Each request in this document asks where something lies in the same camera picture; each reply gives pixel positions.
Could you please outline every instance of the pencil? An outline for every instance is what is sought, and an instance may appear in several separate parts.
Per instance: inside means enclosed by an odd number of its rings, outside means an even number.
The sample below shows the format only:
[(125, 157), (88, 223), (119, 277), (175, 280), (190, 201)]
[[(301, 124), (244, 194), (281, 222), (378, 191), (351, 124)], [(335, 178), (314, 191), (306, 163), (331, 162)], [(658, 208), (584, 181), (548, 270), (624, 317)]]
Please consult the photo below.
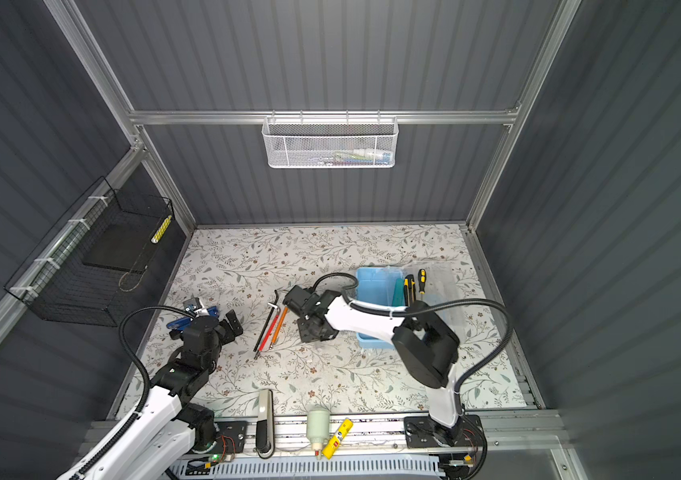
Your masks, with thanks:
[(279, 330), (282, 328), (282, 322), (284, 321), (284, 318), (287, 316), (287, 314), (288, 308), (285, 307), (282, 311), (282, 316), (279, 319), (279, 323), (277, 324), (277, 330), (274, 331), (274, 336), (271, 337), (271, 344), (268, 346), (269, 349), (277, 342), (277, 335), (279, 335)]

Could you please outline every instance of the blue plastic bin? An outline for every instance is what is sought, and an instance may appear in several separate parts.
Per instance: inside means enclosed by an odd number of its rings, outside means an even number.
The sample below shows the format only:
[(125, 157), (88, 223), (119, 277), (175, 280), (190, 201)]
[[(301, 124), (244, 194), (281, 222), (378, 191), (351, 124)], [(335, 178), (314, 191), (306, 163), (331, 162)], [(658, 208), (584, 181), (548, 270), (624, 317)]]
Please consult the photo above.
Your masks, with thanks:
[[(378, 305), (392, 306), (397, 280), (404, 280), (404, 272), (395, 266), (362, 266), (357, 269), (357, 299)], [(393, 345), (374, 336), (357, 333), (363, 349), (393, 350)]]

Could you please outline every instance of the table surface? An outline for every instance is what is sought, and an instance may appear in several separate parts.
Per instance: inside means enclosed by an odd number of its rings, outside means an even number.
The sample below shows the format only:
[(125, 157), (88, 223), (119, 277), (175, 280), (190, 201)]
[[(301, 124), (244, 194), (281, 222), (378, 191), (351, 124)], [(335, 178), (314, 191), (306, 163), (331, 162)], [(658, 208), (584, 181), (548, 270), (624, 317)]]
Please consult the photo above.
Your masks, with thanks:
[[(452, 271), (461, 297), (484, 297), (458, 225), (322, 226), (196, 230), (175, 276), (166, 304), (199, 296), (221, 314), (234, 309), (244, 334), (223, 347), (217, 371), (194, 401), (218, 417), (253, 415), (260, 389), (274, 392), (277, 415), (305, 414), (314, 405), (334, 414), (427, 410), (422, 385), (405, 370), (394, 350), (363, 350), (353, 332), (335, 340), (301, 343), (288, 312), (274, 349), (253, 360), (252, 352), (274, 299), (293, 285), (310, 286), (321, 275), (355, 272), (359, 266), (408, 266), (441, 262)], [(328, 280), (336, 288), (344, 280)], [(459, 366), (465, 370), (499, 341), (486, 307), (461, 310), (467, 340)], [(142, 353), (150, 374), (164, 365), (180, 341), (170, 340), (162, 314)], [(121, 418), (141, 393), (132, 379), (118, 410)], [(506, 353), (468, 379), (461, 389), (467, 408), (523, 408), (526, 403)]]

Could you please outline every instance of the black wire basket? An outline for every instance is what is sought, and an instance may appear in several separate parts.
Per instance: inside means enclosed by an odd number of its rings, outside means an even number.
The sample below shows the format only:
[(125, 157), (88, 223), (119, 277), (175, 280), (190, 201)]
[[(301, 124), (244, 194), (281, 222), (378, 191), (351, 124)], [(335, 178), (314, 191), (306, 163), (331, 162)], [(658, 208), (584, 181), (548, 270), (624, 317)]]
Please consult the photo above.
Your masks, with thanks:
[(49, 255), (30, 255), (5, 290), (43, 320), (116, 326), (134, 308), (172, 213), (170, 199), (110, 189), (83, 218), (69, 220)]

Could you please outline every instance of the gray metal panel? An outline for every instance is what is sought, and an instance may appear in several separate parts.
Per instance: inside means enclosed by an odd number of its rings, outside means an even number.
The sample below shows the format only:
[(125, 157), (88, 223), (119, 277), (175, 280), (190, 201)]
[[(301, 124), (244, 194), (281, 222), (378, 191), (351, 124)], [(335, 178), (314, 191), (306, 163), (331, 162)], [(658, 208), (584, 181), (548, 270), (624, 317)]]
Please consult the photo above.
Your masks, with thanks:
[[(143, 168), (124, 190), (157, 194)], [(134, 307), (159, 301), (185, 235), (173, 222), (162, 238)], [(128, 325), (137, 346), (152, 313)], [(0, 346), (0, 478), (54, 478), (78, 453), (89, 423), (105, 418), (129, 360), (115, 329), (45, 322), (25, 314)]]
[(255, 126), (146, 128), (200, 224), (462, 220), (504, 129), (403, 125), (371, 171), (269, 168)]
[(503, 110), (557, 0), (81, 0), (138, 110)]
[(44, 5), (0, 2), (0, 298), (31, 248), (128, 146)]
[(571, 32), (479, 235), (590, 477), (675, 478), (681, 1), (585, 2)]
[[(128, 147), (47, 8), (0, 2), (0, 298), (28, 252)], [(156, 194), (143, 168), (124, 188)], [(162, 242), (136, 304), (161, 295), (184, 242), (177, 224)], [(146, 321), (128, 328), (135, 345)], [(0, 346), (0, 478), (67, 469), (127, 367), (114, 329), (25, 314)]]

